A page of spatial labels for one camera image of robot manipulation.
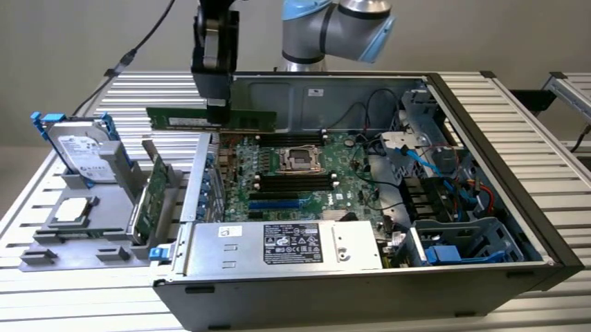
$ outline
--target green ram stick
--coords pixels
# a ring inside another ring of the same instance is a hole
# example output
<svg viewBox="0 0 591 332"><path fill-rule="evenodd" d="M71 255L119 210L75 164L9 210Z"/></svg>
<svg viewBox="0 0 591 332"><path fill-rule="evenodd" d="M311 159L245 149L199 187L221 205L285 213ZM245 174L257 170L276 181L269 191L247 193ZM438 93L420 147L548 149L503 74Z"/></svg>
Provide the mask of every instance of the green ram stick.
<svg viewBox="0 0 591 332"><path fill-rule="evenodd" d="M225 133L272 133L277 114L275 112L233 109L224 125L207 121L205 109L148 107L152 129L183 131L216 131Z"/></svg>

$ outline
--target metal bracket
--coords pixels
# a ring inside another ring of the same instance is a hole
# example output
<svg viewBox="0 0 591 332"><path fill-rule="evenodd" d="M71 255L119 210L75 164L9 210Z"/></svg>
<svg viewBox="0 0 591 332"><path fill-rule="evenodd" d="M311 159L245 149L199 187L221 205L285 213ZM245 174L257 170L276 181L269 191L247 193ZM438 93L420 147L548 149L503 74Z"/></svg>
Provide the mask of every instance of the metal bracket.
<svg viewBox="0 0 591 332"><path fill-rule="evenodd" d="M591 100L568 80L551 77L542 89L552 92L563 102L571 105L591 124Z"/></svg>

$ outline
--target power supply label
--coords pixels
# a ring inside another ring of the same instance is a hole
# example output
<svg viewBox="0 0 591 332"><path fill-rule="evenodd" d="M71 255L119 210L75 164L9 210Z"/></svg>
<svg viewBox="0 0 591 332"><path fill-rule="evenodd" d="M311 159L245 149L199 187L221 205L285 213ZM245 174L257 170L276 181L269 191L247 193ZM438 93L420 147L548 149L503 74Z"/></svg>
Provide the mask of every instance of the power supply label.
<svg viewBox="0 0 591 332"><path fill-rule="evenodd" d="M264 225L263 259L268 265L323 262L317 223Z"/></svg>

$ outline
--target blue cable clip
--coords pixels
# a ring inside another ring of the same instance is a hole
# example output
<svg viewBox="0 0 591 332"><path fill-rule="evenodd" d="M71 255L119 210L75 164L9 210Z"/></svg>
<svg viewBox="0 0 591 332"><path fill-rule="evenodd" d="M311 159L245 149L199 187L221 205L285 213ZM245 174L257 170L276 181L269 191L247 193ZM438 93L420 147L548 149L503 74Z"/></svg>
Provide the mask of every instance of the blue cable clip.
<svg viewBox="0 0 591 332"><path fill-rule="evenodd" d="M159 248L159 247L153 247L153 248L149 250L148 260L149 260L149 261L169 261L169 258L168 258L168 249L165 249L165 248Z"/></svg>

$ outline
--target universal robot arm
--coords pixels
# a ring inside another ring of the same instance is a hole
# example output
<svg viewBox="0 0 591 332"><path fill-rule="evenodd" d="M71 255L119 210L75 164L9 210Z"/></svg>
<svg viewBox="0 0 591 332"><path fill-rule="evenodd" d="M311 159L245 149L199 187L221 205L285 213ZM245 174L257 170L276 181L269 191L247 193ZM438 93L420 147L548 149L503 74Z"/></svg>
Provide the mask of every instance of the universal robot arm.
<svg viewBox="0 0 591 332"><path fill-rule="evenodd" d="M232 74L239 50L233 0L200 0L191 72L207 99L208 121L229 120ZM283 71L324 71L324 56L375 62L395 17L386 0L284 0Z"/></svg>

